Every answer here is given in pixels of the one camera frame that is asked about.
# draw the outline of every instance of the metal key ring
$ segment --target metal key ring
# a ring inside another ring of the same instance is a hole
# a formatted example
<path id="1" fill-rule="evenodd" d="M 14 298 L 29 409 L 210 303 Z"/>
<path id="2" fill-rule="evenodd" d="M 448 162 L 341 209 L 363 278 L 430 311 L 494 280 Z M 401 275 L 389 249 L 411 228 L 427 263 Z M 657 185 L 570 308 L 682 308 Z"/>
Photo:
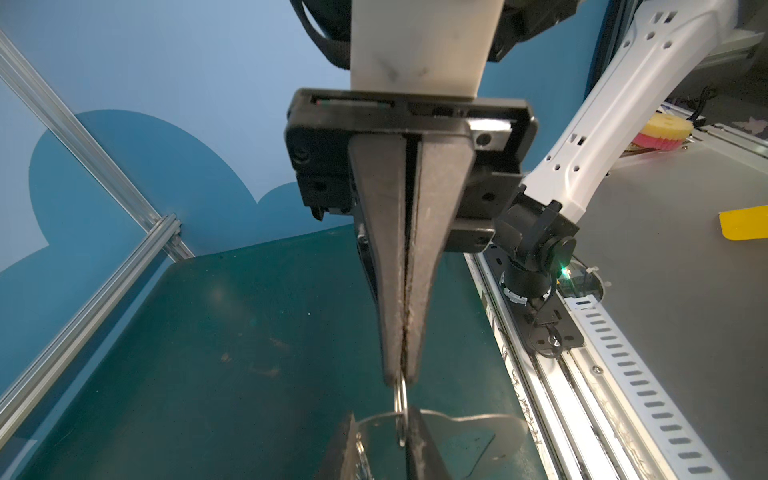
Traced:
<path id="1" fill-rule="evenodd" d="M 397 442 L 400 447 L 406 446 L 406 433 L 408 432 L 408 393 L 406 391 L 406 378 L 400 372 L 395 381 L 395 428 L 397 430 Z"/>

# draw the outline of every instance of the screw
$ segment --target screw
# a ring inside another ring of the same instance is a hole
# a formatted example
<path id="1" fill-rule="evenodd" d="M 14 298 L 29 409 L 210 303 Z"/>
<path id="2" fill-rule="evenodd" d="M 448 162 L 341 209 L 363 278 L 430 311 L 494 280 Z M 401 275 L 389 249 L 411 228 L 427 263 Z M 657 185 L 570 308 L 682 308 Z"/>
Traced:
<path id="1" fill-rule="evenodd" d="M 475 143 L 481 147 L 484 147 L 485 145 L 491 143 L 491 139 L 491 134 L 480 134 L 478 135 L 477 140 L 475 140 Z"/>

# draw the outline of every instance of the pink sponge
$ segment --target pink sponge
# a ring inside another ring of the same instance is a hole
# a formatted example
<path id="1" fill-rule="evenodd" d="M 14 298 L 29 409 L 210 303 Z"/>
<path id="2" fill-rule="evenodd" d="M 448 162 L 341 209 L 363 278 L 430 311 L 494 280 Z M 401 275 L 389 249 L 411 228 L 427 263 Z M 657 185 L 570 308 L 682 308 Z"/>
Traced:
<path id="1" fill-rule="evenodd" d="M 655 148 L 656 150 L 675 150 L 685 141 L 684 138 L 680 140 L 670 140 L 669 138 L 656 138 L 648 135 L 637 134 L 632 140 L 632 143 L 645 148 Z"/>
<path id="2" fill-rule="evenodd" d="M 694 129 L 690 121 L 670 114 L 655 113 L 632 143 L 657 150 L 678 148 Z"/>

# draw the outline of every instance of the green table surface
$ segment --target green table surface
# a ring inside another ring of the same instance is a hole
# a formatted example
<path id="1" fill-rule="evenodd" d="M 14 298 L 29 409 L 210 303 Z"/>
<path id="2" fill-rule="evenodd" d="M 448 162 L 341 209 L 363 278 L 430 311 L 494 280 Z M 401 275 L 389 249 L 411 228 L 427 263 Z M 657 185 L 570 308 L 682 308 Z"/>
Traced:
<path id="1" fill-rule="evenodd" d="M 427 330 L 412 404 L 522 418 L 461 254 Z M 19 478 L 312 478 L 345 412 L 392 409 L 380 362 L 351 227 L 176 263 Z M 530 434 L 494 478 L 545 478 Z"/>

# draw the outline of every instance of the black strap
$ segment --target black strap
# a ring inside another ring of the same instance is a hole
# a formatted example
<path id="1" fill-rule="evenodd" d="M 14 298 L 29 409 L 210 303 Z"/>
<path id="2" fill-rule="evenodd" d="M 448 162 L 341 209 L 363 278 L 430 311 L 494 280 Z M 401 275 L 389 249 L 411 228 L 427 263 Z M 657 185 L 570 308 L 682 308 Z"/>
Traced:
<path id="1" fill-rule="evenodd" d="M 544 305 L 547 304 L 549 300 L 555 295 L 558 294 L 558 271 L 552 270 L 549 273 L 549 278 L 551 279 L 551 284 L 549 286 L 549 295 L 547 295 L 547 299 L 542 303 L 541 307 L 539 307 L 539 311 L 544 308 Z M 554 345 L 552 345 L 551 353 L 545 353 L 545 350 L 548 350 L 549 348 L 536 348 L 536 345 L 531 341 L 531 333 L 533 332 L 534 328 L 541 328 L 541 325 L 538 325 L 538 322 L 534 322 L 533 327 L 528 331 L 528 341 L 531 342 L 531 345 L 533 345 L 534 350 L 538 352 L 539 355 L 543 356 L 546 359 L 556 359 L 563 353 L 563 338 L 560 335 L 560 331 L 557 329 L 556 326 L 547 323 L 543 325 L 547 329 L 548 338 L 550 340 L 550 344 L 552 344 L 552 340 L 554 340 Z"/>
<path id="2" fill-rule="evenodd" d="M 306 34 L 315 42 L 317 48 L 326 56 L 329 62 L 336 67 L 349 70 L 349 43 L 348 41 L 331 40 L 321 35 L 310 23 L 304 11 L 303 0 L 290 0 L 293 10 L 299 16 L 301 25 L 303 25 Z"/>

